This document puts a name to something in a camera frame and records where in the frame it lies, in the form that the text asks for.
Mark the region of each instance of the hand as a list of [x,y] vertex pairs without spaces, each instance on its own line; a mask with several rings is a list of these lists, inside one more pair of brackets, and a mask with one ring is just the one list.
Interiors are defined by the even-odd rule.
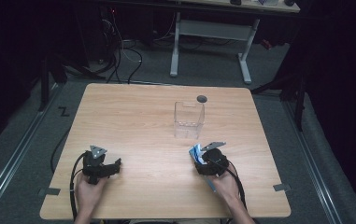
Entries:
[[103,188],[107,182],[107,177],[99,179],[96,185],[88,183],[88,178],[83,173],[79,173],[76,184],[76,198],[78,200],[78,216],[75,223],[90,223],[93,211],[98,205]]
[[[233,165],[230,164],[227,169],[236,175],[236,170]],[[230,172],[226,171],[221,176],[209,175],[207,178],[212,181],[216,191],[227,203],[235,223],[254,224],[253,219],[250,217],[239,197],[238,185]]]
[[[227,167],[227,169],[236,175],[236,170],[231,164]],[[228,171],[225,171],[221,176],[209,175],[207,178],[212,181],[216,191],[227,203],[236,199],[240,200],[238,185]]]

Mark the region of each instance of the white metal stand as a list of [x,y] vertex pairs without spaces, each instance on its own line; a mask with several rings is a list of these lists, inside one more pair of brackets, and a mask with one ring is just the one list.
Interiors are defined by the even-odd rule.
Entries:
[[241,65],[241,72],[246,84],[251,83],[250,74],[247,65],[247,56],[253,37],[256,35],[260,20],[255,20],[253,25],[232,25],[225,23],[215,23],[207,21],[188,21],[181,20],[180,13],[177,13],[175,43],[172,52],[171,77],[178,75],[178,40],[180,35],[197,35],[203,37],[223,38],[246,41],[243,53],[238,54],[238,60]]

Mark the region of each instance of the wire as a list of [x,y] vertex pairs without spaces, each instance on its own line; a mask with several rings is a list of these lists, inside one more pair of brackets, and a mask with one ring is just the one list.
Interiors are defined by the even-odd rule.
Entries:
[[108,24],[108,28],[107,29],[110,29],[111,27],[113,27],[113,25],[111,24],[110,21],[105,20],[105,19],[102,19],[102,21],[105,21]]
[[139,69],[140,66],[142,65],[142,55],[139,52],[137,52],[136,50],[133,50],[133,49],[128,49],[128,50],[137,53],[139,55],[139,57],[140,57],[140,64],[137,66],[137,68],[134,70],[134,72],[132,72],[131,75],[128,77],[128,84],[130,84],[132,76],[137,71],[137,69]]
[[78,173],[80,173],[81,171],[82,171],[82,169],[77,170],[77,171],[75,172],[74,177],[76,177],[76,175],[78,175]]
[[124,41],[122,40],[122,36],[121,36],[120,30],[119,30],[119,28],[117,27],[116,17],[114,16],[113,13],[111,13],[111,15],[113,16],[113,21],[114,21],[114,25],[116,26],[117,34],[118,34],[119,37],[120,37],[122,53],[124,54],[124,56],[125,56],[129,61],[134,62],[134,63],[142,63],[142,61],[135,61],[135,60],[131,59],[130,57],[128,57],[128,55],[126,55],[126,53],[125,53],[125,51],[124,51]]
[[131,49],[136,46],[136,40],[134,39],[124,39],[123,42],[134,42],[133,46],[125,47],[125,49]]
[[54,160],[54,157],[55,157],[55,153],[56,153],[56,150],[58,149],[58,147],[61,145],[61,143],[64,141],[64,139],[66,138],[67,134],[69,133],[70,131],[70,128],[68,128],[66,130],[66,132],[64,132],[64,135],[62,136],[62,138],[59,140],[58,144],[56,145],[56,147],[54,148],[54,150],[52,151],[52,154],[51,154],[51,159],[50,159],[50,167],[51,167],[51,171],[52,173],[54,174],[55,173],[55,168],[54,168],[54,165],[53,165],[53,160]]
[[75,162],[75,165],[73,166],[72,170],[72,175],[70,176],[70,205],[72,206],[72,213],[73,213],[73,219],[76,220],[76,217],[78,215],[78,210],[76,208],[76,200],[75,200],[75,183],[74,179],[76,176],[76,167],[78,166],[78,162],[85,156],[85,153],[81,154],[78,159]]
[[[185,40],[189,40],[189,42],[190,42],[190,40],[194,40],[194,39],[197,39],[197,38],[193,38],[193,37],[192,38],[185,38]],[[195,50],[195,49],[199,49],[203,45],[203,43],[204,43],[203,38],[200,38],[198,45],[195,46],[194,48],[185,48],[182,44],[179,44],[179,47],[182,48],[182,49]]]
[[204,43],[209,44],[209,45],[216,45],[216,46],[226,46],[226,45],[232,45],[234,43],[236,43],[238,40],[233,40],[233,39],[229,39],[229,40],[224,40],[225,42],[223,43],[217,43],[214,41],[215,38],[204,38]]
[[165,33],[165,35],[164,35],[163,37],[158,38],[158,39],[154,39],[153,41],[163,40],[163,39],[166,39],[166,38],[169,38],[169,37],[173,36],[173,35],[170,35],[170,33],[171,33],[171,30],[172,30],[172,27],[174,26],[175,17],[176,17],[176,12],[175,12],[174,15],[172,16],[171,25],[169,26],[169,29],[168,29],[168,31]]
[[[171,35],[171,36],[166,37],[166,38],[164,38],[164,39],[162,39],[162,40],[158,40],[157,42],[156,42],[156,41],[153,41],[153,44],[155,44],[155,45],[157,45],[157,46],[161,46],[161,47],[169,47],[169,46],[172,46],[172,45],[174,45],[174,41],[169,41],[169,40],[168,40],[168,38],[171,38],[171,37],[173,37],[173,36]],[[163,41],[163,42],[168,42],[168,44],[160,44],[160,43],[158,43],[158,42],[161,42],[161,41]]]
[[120,62],[121,62],[121,50],[120,50],[120,48],[119,48],[119,62],[118,62],[117,65],[114,67],[114,71],[113,71],[112,74],[110,74],[110,76],[108,77],[106,83],[108,83],[108,82],[111,80],[111,78],[113,77],[113,75],[116,74],[116,78],[117,78],[117,80],[119,81],[119,83],[121,84],[121,81],[120,81],[120,78],[119,78],[119,74],[118,74],[118,72],[117,72],[117,70],[118,70],[119,67],[120,67]]
[[246,201],[245,201],[245,191],[244,191],[244,188],[243,188],[243,186],[242,186],[241,181],[239,180],[238,171],[236,170],[236,168],[235,168],[235,166],[233,165],[233,163],[230,162],[230,161],[228,161],[229,164],[231,164],[231,165],[234,167],[235,172],[236,172],[236,175],[235,175],[231,170],[229,170],[227,167],[224,167],[224,166],[218,164],[217,162],[215,162],[215,161],[213,161],[213,160],[211,160],[211,159],[209,159],[209,160],[210,160],[211,162],[213,162],[215,165],[217,165],[217,166],[223,168],[225,171],[227,171],[228,173],[230,173],[230,175],[234,178],[234,180],[235,180],[235,182],[236,182],[236,184],[237,184],[237,186],[238,186],[238,191],[239,191],[239,196],[241,197],[241,202],[244,204],[245,208],[247,208],[247,203],[246,203]]
[[[110,59],[108,60],[108,63],[105,67],[103,67],[99,70],[96,70],[96,71],[90,71],[90,70],[88,70],[88,71],[90,73],[92,73],[93,75],[99,75],[101,73],[106,72],[107,70],[110,70],[115,64],[116,64],[116,57],[115,57],[114,53],[111,53]],[[64,70],[65,70],[65,72],[67,72],[73,76],[82,76],[83,75],[82,72],[75,72],[75,71],[67,68],[66,66],[64,67]]]

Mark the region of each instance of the cable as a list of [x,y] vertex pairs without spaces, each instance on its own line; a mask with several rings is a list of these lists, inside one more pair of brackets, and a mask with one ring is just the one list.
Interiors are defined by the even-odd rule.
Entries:
[[124,41],[122,40],[122,36],[121,36],[120,30],[119,30],[119,28],[117,27],[116,17],[114,16],[113,13],[111,13],[111,15],[112,15],[112,17],[113,17],[114,25],[116,26],[117,34],[118,34],[119,37],[120,37],[122,53],[124,54],[124,56],[125,56],[129,61],[134,62],[134,63],[142,63],[141,61],[135,61],[135,60],[131,59],[130,57],[128,57],[128,55],[126,55],[126,53],[125,53],[125,51],[124,51]]
[[213,162],[215,165],[217,165],[217,166],[223,168],[225,171],[227,171],[228,173],[230,173],[230,175],[234,178],[234,180],[235,180],[235,182],[236,182],[236,184],[237,184],[237,186],[238,186],[238,191],[239,191],[239,196],[240,196],[240,198],[241,198],[241,202],[244,204],[245,208],[247,208],[247,203],[246,203],[246,201],[245,201],[245,191],[244,191],[244,187],[242,186],[242,183],[241,183],[241,181],[239,180],[238,171],[236,170],[236,168],[235,168],[235,166],[233,165],[233,163],[230,162],[230,161],[228,161],[229,164],[231,164],[231,165],[234,167],[235,172],[236,172],[236,175],[235,175],[231,170],[229,170],[227,167],[224,167],[224,166],[218,164],[217,162],[215,162],[215,161],[213,161],[213,160],[211,160],[211,159],[209,159],[209,160],[210,160],[211,162]]
[[[182,40],[192,40],[192,39],[197,39],[197,38],[194,38],[194,37],[192,37],[192,38],[181,38]],[[199,38],[199,43],[198,43],[198,45],[197,46],[195,46],[194,48],[185,48],[185,47],[183,47],[183,45],[182,44],[180,44],[179,43],[179,47],[180,48],[182,48],[182,49],[188,49],[188,50],[195,50],[195,49],[199,49],[202,45],[203,45],[203,43],[204,43],[204,40],[203,40],[203,38]]]
[[107,56],[106,57],[108,58],[107,65],[103,68],[98,69],[98,70],[91,71],[91,70],[81,67],[77,64],[72,65],[71,63],[68,63],[68,65],[75,68],[78,72],[75,72],[75,71],[67,68],[66,66],[64,67],[65,72],[67,72],[71,75],[74,75],[74,76],[86,75],[89,77],[100,78],[97,75],[110,70],[116,64],[116,58],[114,55],[114,51],[116,50],[117,46],[113,45],[114,27],[113,27],[113,24],[109,20],[102,19],[102,22],[107,24],[107,28],[106,28],[106,30],[104,29],[104,32],[103,32],[103,35],[105,36],[105,39],[106,39],[106,48],[107,48]]
[[54,166],[53,166],[53,159],[54,159],[56,150],[58,149],[58,147],[61,145],[61,143],[62,143],[62,142],[64,141],[64,139],[66,138],[67,134],[68,134],[69,131],[70,131],[70,128],[68,128],[68,129],[66,130],[66,132],[65,132],[64,135],[62,136],[61,140],[59,140],[59,142],[58,142],[58,144],[56,145],[55,149],[52,151],[51,159],[50,159],[50,167],[51,167],[51,171],[52,171],[53,174],[55,173],[55,169],[54,169]]
[[117,80],[119,81],[119,83],[121,84],[121,81],[120,81],[120,78],[119,78],[119,74],[118,74],[118,72],[117,72],[117,70],[118,70],[119,67],[120,67],[120,62],[121,62],[121,50],[120,50],[120,48],[119,48],[119,62],[117,63],[117,65],[115,65],[114,71],[113,71],[113,73],[110,74],[110,76],[108,77],[106,83],[108,83],[108,82],[111,80],[111,78],[113,77],[113,75],[116,74],[116,78],[117,78]]
[[78,215],[78,210],[76,208],[76,199],[75,199],[75,183],[74,179],[76,176],[76,167],[78,166],[78,162],[85,156],[85,153],[81,154],[78,159],[75,162],[75,165],[73,166],[72,170],[72,175],[70,176],[70,205],[72,206],[72,213],[73,213],[73,220],[76,220],[76,217]]
[[125,49],[132,49],[133,47],[136,46],[136,40],[134,39],[124,39],[122,40],[123,42],[134,42],[133,46],[130,46],[130,47],[125,47]]
[[140,66],[142,65],[142,55],[139,52],[137,52],[136,50],[133,50],[133,49],[128,49],[128,50],[137,53],[139,55],[139,57],[140,57],[140,64],[137,66],[137,68],[134,70],[134,72],[132,72],[131,75],[128,77],[128,84],[130,84],[132,76],[137,71],[137,69],[139,69]]
[[211,40],[215,40],[215,38],[204,38],[204,43],[209,44],[209,45],[216,45],[216,46],[226,46],[226,45],[232,45],[234,43],[236,43],[238,40],[233,40],[233,39],[229,39],[229,40],[224,40],[225,42],[223,43],[217,43],[215,41],[211,41]]
[[82,171],[82,169],[77,170],[77,171],[75,172],[74,177],[76,177],[76,175],[78,175],[78,173],[79,173],[80,171]]
[[170,35],[170,33],[171,33],[172,27],[174,26],[175,17],[176,17],[176,12],[175,12],[174,15],[172,16],[171,25],[169,26],[169,29],[168,29],[168,31],[165,33],[165,35],[164,35],[163,37],[158,38],[158,39],[153,39],[153,41],[163,40],[163,39],[166,39],[166,38],[169,38],[169,37],[173,36],[173,35]]
[[161,47],[169,47],[169,46],[174,45],[174,41],[168,41],[168,38],[164,38],[162,40],[158,40],[158,42],[164,41],[164,42],[167,42],[168,44],[160,44],[160,43],[155,42],[155,41],[153,41],[153,44],[155,44],[157,46],[161,46]]

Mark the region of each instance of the glass cup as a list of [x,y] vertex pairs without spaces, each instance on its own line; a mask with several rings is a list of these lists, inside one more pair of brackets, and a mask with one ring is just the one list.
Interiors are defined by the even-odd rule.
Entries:
[[175,102],[175,137],[197,139],[204,126],[203,104]]

